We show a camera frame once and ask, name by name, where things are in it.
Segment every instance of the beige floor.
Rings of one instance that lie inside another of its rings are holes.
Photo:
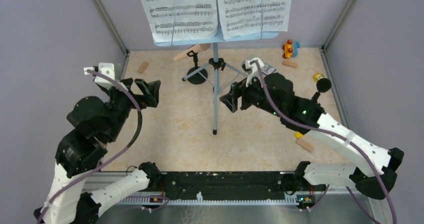
[[[316,163],[345,163],[340,155],[321,143],[313,141],[315,151],[308,153],[295,144],[294,131],[279,119],[255,107],[231,113],[224,104],[218,103],[218,134],[213,128],[213,90],[205,82],[192,85],[182,82],[190,67],[191,59],[173,62],[181,50],[132,52],[125,77],[142,78],[147,82],[160,80],[160,98],[157,108],[143,113],[139,138],[121,157],[109,164],[104,171],[123,171],[129,165],[155,162],[161,171],[289,171],[300,161]],[[212,57],[212,50],[200,54],[199,65]],[[318,48],[301,48],[299,55],[291,59],[298,68],[282,66],[282,50],[220,49],[220,57],[227,63],[241,68],[241,62],[249,56],[257,56],[279,69],[294,83],[296,95],[311,98],[316,91],[312,76],[325,74]],[[143,61],[149,63],[143,74],[137,69]],[[213,82],[213,68],[207,68]],[[235,72],[226,68],[220,72],[221,87],[228,84]],[[133,86],[137,94],[141,92]],[[227,93],[229,87],[220,96]],[[327,92],[319,99],[321,105],[334,118],[339,115],[333,94]],[[137,114],[133,110],[118,140],[109,144],[105,159],[121,150],[131,139],[137,126]]]

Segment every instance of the yellow toy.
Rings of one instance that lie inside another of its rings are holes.
[[[322,79],[322,78],[325,78],[324,77],[324,75],[322,74],[322,73],[317,73],[317,74],[315,74],[314,76],[313,76],[313,80],[315,81],[315,82],[318,82],[318,80],[320,80],[320,79]]]
[[[300,44],[293,41],[291,39],[287,40],[287,42],[282,46],[284,53],[282,54],[283,58],[294,58],[298,55],[298,48],[300,48]]]

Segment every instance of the small yellow block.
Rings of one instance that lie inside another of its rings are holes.
[[[314,76],[313,76],[313,80],[315,81],[315,82],[318,82],[318,80],[320,80],[320,79],[322,79],[322,78],[325,78],[324,77],[324,75],[323,74],[321,74],[321,73],[317,73],[317,74],[315,74]]]
[[[296,133],[294,134],[294,136],[295,136],[296,138],[301,138],[301,137],[303,137],[303,134],[302,134],[302,133],[300,133],[300,132],[296,132]]]

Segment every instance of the wooden peg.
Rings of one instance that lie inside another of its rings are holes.
[[[292,62],[292,61],[283,60],[282,63],[283,63],[284,66],[289,66],[289,67],[292,67],[292,68],[298,67],[298,64],[295,63],[295,62]]]
[[[147,66],[148,66],[149,64],[146,62],[146,61],[144,61],[141,65],[140,65],[140,68],[138,68],[138,70],[137,70],[137,73],[143,73],[144,71],[145,71],[145,69],[147,68]]]
[[[308,143],[304,138],[298,138],[296,140],[296,144],[301,146],[303,149],[305,149],[309,153],[312,153],[314,151],[314,147],[310,143]]]

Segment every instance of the music stand tripod legs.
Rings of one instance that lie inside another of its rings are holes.
[[[247,77],[248,75],[240,70],[238,70],[237,68],[233,67],[231,64],[225,63],[223,58],[219,58],[218,57],[218,43],[213,43],[213,58],[209,59],[208,63],[205,63],[202,67],[197,68],[195,71],[193,71],[192,73],[188,74],[187,76],[185,76],[182,80],[186,81],[187,79],[189,79],[190,77],[196,75],[197,73],[200,74],[206,81],[208,81],[210,84],[212,84],[213,87],[213,130],[212,133],[214,135],[216,135],[218,133],[218,124],[217,124],[217,115],[218,115],[218,95],[221,93],[222,90],[224,90],[225,88],[227,88],[231,83],[234,82],[234,80],[239,76],[242,75],[244,77]],[[200,73],[202,70],[204,70],[208,65],[212,65],[214,72],[215,72],[215,82],[212,83],[210,82],[206,77],[204,77],[202,75],[202,73]],[[219,69],[221,69],[221,71],[224,70],[225,67],[228,67],[230,69],[232,69],[233,71],[235,71],[237,73],[237,75],[224,87],[221,88],[220,87],[220,72]]]

